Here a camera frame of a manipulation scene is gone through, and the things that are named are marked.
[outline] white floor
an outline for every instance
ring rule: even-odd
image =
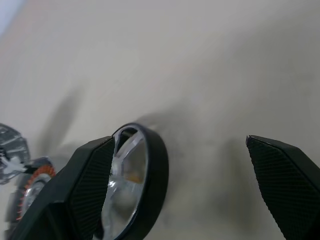
[[[28,0],[0,39],[0,122],[34,157],[63,156],[58,168],[122,124],[152,126],[170,178],[146,239],[283,240],[245,138],[320,164],[319,11],[316,0]]]

